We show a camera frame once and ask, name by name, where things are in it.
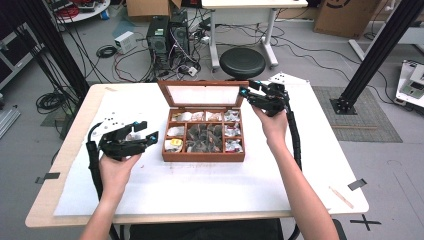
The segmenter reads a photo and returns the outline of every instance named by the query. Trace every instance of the table leg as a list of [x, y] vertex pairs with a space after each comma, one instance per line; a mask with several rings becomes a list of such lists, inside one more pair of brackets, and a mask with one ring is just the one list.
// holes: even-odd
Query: table leg
[[218, 51], [216, 50], [215, 10], [211, 11], [211, 38], [209, 39], [209, 49], [211, 53], [212, 70], [218, 69], [220, 66], [219, 66]]
[[274, 20], [276, 15], [277, 15], [277, 9], [272, 8], [269, 13], [268, 28], [266, 31], [266, 36], [262, 37], [262, 44], [264, 45], [265, 52], [268, 55], [268, 60], [271, 63], [271, 68], [278, 66], [277, 58], [275, 57], [274, 51], [271, 48], [271, 35], [272, 35], [272, 29], [274, 28]]

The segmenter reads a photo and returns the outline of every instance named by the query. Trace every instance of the person's right hand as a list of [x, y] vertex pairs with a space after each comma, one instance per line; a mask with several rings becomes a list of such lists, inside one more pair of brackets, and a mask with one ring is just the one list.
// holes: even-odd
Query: person's right hand
[[268, 117], [260, 108], [252, 105], [253, 111], [262, 122], [262, 130], [267, 138], [268, 146], [271, 148], [286, 146], [287, 116], [285, 111]]

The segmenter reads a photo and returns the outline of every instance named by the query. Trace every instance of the computer tower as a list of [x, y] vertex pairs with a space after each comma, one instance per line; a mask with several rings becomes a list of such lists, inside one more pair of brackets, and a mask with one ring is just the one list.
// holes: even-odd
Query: computer tower
[[174, 12], [169, 22], [171, 43], [176, 45], [175, 52], [185, 52], [190, 55], [187, 11]]
[[169, 69], [169, 17], [153, 16], [147, 30], [147, 44], [149, 46], [150, 57], [155, 67], [159, 69]]

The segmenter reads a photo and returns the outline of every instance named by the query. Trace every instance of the black chair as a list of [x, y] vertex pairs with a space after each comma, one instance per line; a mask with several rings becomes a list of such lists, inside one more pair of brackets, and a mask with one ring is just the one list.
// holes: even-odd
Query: black chair
[[234, 80], [248, 80], [261, 74], [266, 63], [259, 52], [250, 48], [236, 47], [221, 55], [219, 65]]

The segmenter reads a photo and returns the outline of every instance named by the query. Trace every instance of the human hand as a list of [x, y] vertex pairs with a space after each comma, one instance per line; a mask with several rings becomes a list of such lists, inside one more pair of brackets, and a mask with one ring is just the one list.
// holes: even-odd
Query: human hand
[[274, 147], [286, 146], [286, 112], [281, 111], [273, 117], [268, 117], [262, 109], [253, 105], [252, 109], [262, 122], [262, 130], [264, 131], [268, 146], [271, 150], [273, 150]]
[[122, 161], [116, 161], [105, 154], [100, 159], [100, 174], [103, 183], [103, 198], [109, 198], [112, 201], [121, 201], [131, 175], [131, 169], [140, 159], [141, 154], [122, 158]]

